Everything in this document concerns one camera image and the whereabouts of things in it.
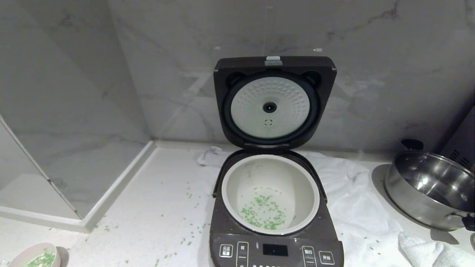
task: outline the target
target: white bowl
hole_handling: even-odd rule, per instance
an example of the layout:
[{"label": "white bowl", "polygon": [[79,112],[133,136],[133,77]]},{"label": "white bowl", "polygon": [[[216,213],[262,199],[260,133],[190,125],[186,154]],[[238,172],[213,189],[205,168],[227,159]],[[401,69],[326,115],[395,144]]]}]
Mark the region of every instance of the white bowl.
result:
[{"label": "white bowl", "polygon": [[53,253],[55,255],[53,263],[48,267],[61,266],[61,257],[59,256],[55,245],[51,243],[39,243],[18,254],[18,256],[16,256],[13,261],[10,262],[8,267],[25,267],[26,264],[45,252]]},{"label": "white bowl", "polygon": [[313,177],[296,162],[255,155],[234,164],[223,179],[224,205],[244,227],[286,235],[307,226],[320,205]]}]

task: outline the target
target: white cloth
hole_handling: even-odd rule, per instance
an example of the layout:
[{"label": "white cloth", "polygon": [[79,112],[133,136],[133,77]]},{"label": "white cloth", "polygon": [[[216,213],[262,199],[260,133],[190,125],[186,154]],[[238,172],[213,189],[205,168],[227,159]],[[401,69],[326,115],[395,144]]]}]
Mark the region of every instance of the white cloth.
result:
[{"label": "white cloth", "polygon": [[[445,242],[400,235],[399,223],[369,191],[369,171],[365,167],[321,153],[299,153],[310,161],[322,181],[338,239],[343,243],[345,267],[425,267],[432,266],[431,262],[434,267],[463,267],[469,258],[475,263],[474,256]],[[217,172],[230,154],[210,147],[198,163]]]},{"label": "white cloth", "polygon": [[414,267],[475,266],[475,257],[466,251],[440,241],[399,234],[399,246]]}]

